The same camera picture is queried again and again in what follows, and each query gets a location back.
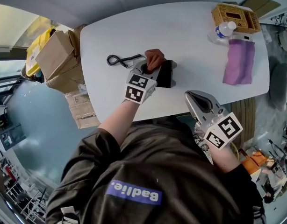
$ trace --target woven basket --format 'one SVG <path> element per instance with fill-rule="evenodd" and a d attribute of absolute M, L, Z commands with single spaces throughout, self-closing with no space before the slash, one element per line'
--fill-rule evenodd
<path fill-rule="evenodd" d="M 212 17 L 216 26 L 224 21 L 233 21 L 236 23 L 237 28 L 235 31 L 237 32 L 252 34 L 261 31 L 257 15 L 252 11 L 239 7 L 217 4 L 216 8 L 212 11 Z"/>

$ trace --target plastic water bottle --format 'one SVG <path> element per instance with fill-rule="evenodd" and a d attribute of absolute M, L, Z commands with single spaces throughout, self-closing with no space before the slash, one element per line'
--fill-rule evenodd
<path fill-rule="evenodd" d="M 217 26 L 212 32 L 210 32 L 208 36 L 212 42 L 217 43 L 220 39 L 232 35 L 235 29 L 236 29 L 235 22 L 224 21 L 221 24 L 219 24 L 219 26 Z"/>

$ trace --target white table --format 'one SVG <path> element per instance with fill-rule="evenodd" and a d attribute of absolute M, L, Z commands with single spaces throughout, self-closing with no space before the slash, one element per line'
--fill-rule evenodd
<path fill-rule="evenodd" d="M 268 55 L 263 34 L 253 34 L 255 57 L 252 84 L 222 83 L 228 47 L 211 43 L 214 29 L 211 10 L 217 3 L 180 2 L 143 7 L 117 14 L 85 27 L 81 32 L 81 62 L 86 87 L 100 122 L 123 101 L 130 69 L 108 66 L 106 58 L 144 54 L 160 49 L 178 66 L 173 71 L 176 86 L 156 88 L 140 107 L 136 120 L 188 112 L 184 92 L 200 90 L 226 104 L 266 93 L 269 88 Z"/>

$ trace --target pink towel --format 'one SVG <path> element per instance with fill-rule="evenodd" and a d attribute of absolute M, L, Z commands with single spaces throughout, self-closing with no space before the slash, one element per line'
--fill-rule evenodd
<path fill-rule="evenodd" d="M 223 83 L 251 84 L 254 64 L 255 43 L 243 40 L 229 40 L 228 63 L 224 71 Z"/>

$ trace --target bottle cap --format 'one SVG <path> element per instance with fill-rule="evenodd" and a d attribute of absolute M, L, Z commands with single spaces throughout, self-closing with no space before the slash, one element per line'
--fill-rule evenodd
<path fill-rule="evenodd" d="M 236 29 L 236 23 L 235 22 L 233 22 L 233 21 L 230 21 L 229 23 L 228 23 L 228 28 L 230 28 L 231 30 L 235 30 Z"/>

